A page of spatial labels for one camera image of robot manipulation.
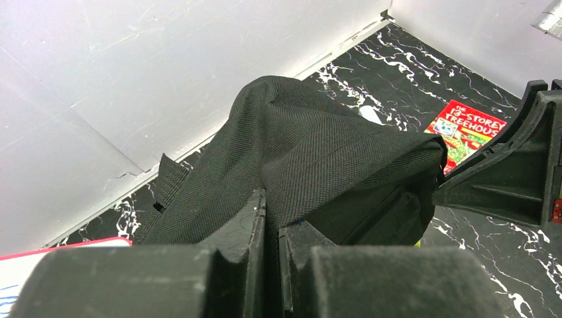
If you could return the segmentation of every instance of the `red book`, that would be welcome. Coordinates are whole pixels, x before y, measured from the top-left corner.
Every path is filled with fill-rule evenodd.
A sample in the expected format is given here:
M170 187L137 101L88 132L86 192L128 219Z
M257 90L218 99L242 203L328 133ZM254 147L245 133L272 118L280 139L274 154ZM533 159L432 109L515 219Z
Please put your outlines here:
M458 101L450 101L425 132L443 136L449 149L447 165L444 169L447 174L482 148L505 126L506 122L501 119Z

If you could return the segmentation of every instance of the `white wall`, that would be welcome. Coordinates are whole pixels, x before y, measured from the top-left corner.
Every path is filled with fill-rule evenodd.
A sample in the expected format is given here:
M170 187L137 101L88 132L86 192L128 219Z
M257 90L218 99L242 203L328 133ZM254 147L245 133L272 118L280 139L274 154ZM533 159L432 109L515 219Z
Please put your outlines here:
M393 0L408 32L521 97L562 78L562 41L531 26L552 0Z
M91 217L163 152L177 158L216 132L246 83L296 75L389 6L3 1L0 255Z

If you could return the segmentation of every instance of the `book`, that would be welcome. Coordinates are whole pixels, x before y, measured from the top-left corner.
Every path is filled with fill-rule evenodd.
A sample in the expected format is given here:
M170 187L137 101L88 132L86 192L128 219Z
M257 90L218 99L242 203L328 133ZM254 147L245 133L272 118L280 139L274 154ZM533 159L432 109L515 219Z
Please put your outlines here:
M0 256L0 318L8 318L12 305L16 302L21 288L31 275L35 266L53 250L75 247L118 247L131 246L131 241L123 237L45 248L22 254Z
M451 100L425 133L443 136L448 149L447 165L443 171L448 174L492 140L506 124L501 119Z

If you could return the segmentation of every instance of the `black bag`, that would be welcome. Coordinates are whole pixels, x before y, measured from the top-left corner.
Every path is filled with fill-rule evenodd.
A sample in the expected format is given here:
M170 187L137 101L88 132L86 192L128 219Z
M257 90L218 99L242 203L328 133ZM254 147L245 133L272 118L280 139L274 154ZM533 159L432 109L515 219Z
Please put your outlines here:
M197 243L263 188L267 268L278 267L278 229L302 219L337 244L414 244L433 217L446 157L440 136L371 123L296 79L259 78L191 172L163 156L161 213L136 242ZM266 279L275 290L276 276Z

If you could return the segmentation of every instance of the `marble table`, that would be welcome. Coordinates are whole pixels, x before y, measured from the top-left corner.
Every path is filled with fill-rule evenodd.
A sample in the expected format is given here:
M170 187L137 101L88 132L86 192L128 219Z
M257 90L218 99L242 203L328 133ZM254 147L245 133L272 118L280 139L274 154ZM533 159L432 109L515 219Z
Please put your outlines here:
M396 25L376 32L305 82L349 107L373 107L383 124L401 131L425 130L452 99L506 121L519 103ZM201 151L182 164L191 168ZM132 239L152 209L155 183L148 182L58 244ZM458 246L476 254L508 317L562 317L562 226L528 229L438 207L421 244Z

